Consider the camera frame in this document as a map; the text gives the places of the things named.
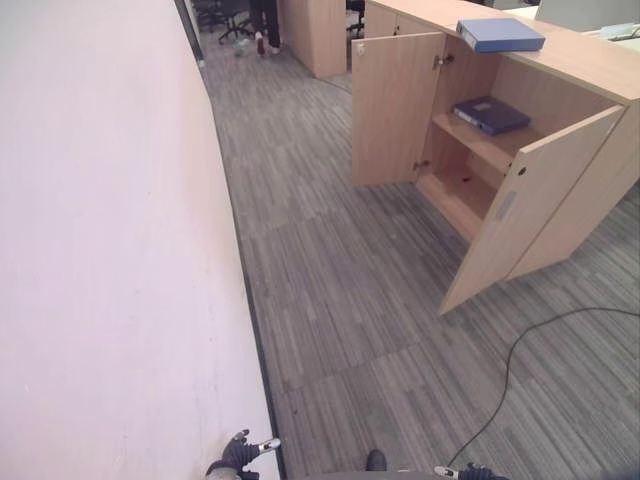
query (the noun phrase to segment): blue binder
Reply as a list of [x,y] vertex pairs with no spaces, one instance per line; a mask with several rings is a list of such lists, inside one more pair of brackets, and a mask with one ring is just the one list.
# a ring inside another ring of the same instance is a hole
[[545,40],[515,18],[459,20],[457,31],[478,53],[535,51]]

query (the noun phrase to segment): open cabinet door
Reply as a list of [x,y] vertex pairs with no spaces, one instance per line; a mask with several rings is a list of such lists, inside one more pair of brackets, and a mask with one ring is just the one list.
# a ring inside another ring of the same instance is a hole
[[426,33],[352,42],[355,185],[417,179],[444,41]]
[[505,278],[582,175],[624,111],[611,107],[520,149],[440,313]]

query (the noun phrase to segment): wood panel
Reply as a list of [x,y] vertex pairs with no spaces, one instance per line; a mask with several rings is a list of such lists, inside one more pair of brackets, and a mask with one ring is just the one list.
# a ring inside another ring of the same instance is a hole
[[353,42],[352,175],[356,185],[415,181],[431,119],[442,33]]
[[487,135],[453,113],[433,117],[433,123],[469,150],[484,158],[493,168],[507,173],[520,148],[540,140],[543,135],[532,128],[518,128],[500,135]]
[[531,128],[549,135],[615,102],[513,59],[500,62],[491,95],[531,117]]
[[480,178],[482,178],[488,185],[491,185],[496,191],[502,185],[506,174],[496,170],[492,165],[487,163],[484,158],[480,158],[473,152],[469,153],[467,158],[467,166]]
[[476,55],[463,40],[449,35],[446,55],[452,55],[453,62],[440,67],[434,115],[451,113],[453,106],[463,100],[489,95],[501,59],[500,55]]
[[469,243],[480,231],[496,190],[465,164],[450,160],[437,173],[421,175],[418,189]]
[[450,161],[466,158],[468,155],[469,149],[467,147],[432,124],[422,152],[420,174],[439,172],[446,168]]
[[[455,34],[460,18],[517,18],[507,12],[459,0],[373,0],[399,14],[438,26]],[[581,35],[561,27],[519,18],[546,37],[539,52],[504,54],[583,86],[612,100],[629,104],[640,99],[640,55],[612,42]]]
[[501,18],[508,13],[460,0],[373,0],[399,14],[424,21],[439,30],[455,34],[460,18]]
[[625,113],[509,278],[564,260],[640,178],[640,103]]
[[433,25],[416,20],[407,15],[398,15],[396,19],[396,32],[398,35],[411,35],[414,33],[429,33],[439,31]]
[[441,312],[509,274],[582,175],[623,110],[611,107],[520,150],[447,292]]
[[391,37],[396,30],[396,12],[367,2],[365,9],[365,38]]
[[308,8],[313,50],[311,71],[316,77],[346,73],[347,32],[344,0],[308,0]]
[[309,3],[313,0],[279,0],[280,30],[283,41],[298,60],[313,71],[313,45]]

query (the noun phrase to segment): office chair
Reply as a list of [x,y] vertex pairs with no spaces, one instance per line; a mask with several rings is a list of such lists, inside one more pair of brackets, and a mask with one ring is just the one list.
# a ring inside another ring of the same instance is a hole
[[360,36],[360,30],[364,29],[364,0],[346,0],[347,10],[358,12],[358,23],[354,23],[347,28],[347,32],[356,31],[356,36]]
[[195,0],[191,2],[196,14],[196,22],[200,31],[208,29],[213,32],[216,25],[226,25],[224,17],[220,13],[219,0]]
[[242,20],[240,23],[236,23],[236,17],[242,13],[249,11],[249,0],[218,0],[219,12],[225,20],[227,31],[220,35],[218,43],[222,45],[224,40],[232,33],[238,38],[238,34],[251,36],[253,32],[246,27],[251,23],[249,18]]
[[236,17],[249,10],[248,0],[195,0],[193,7],[196,10],[196,21],[200,30],[205,28],[212,32],[216,25],[224,25],[227,30],[220,35],[220,45],[232,33],[238,38],[238,34],[253,35],[246,27],[250,20],[246,18],[237,23]]

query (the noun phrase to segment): door hinge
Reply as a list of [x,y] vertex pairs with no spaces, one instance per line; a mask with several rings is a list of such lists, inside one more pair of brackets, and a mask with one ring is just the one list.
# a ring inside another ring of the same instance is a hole
[[453,63],[453,61],[456,59],[456,57],[454,57],[453,55],[451,55],[450,53],[447,54],[446,57],[441,58],[440,55],[436,55],[433,58],[433,69],[435,70],[436,68],[438,68],[440,65],[449,65],[450,63]]

